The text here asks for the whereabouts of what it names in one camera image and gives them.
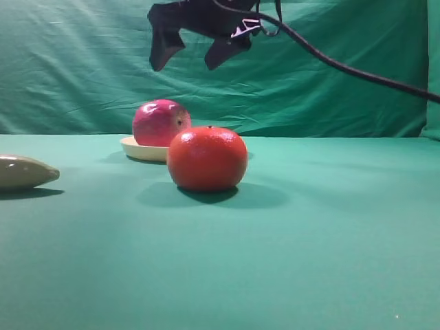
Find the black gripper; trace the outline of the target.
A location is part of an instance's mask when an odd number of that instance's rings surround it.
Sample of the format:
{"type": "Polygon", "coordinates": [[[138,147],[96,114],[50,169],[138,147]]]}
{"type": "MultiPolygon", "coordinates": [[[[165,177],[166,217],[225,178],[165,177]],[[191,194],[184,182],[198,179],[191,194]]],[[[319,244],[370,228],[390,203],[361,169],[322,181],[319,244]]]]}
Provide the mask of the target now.
{"type": "Polygon", "coordinates": [[[250,12],[255,3],[201,0],[154,4],[147,15],[153,28],[151,67],[155,72],[161,71],[176,53],[186,47],[180,30],[216,39],[204,57],[209,70],[248,51],[252,44],[245,35],[261,31],[260,20],[250,12]]]}

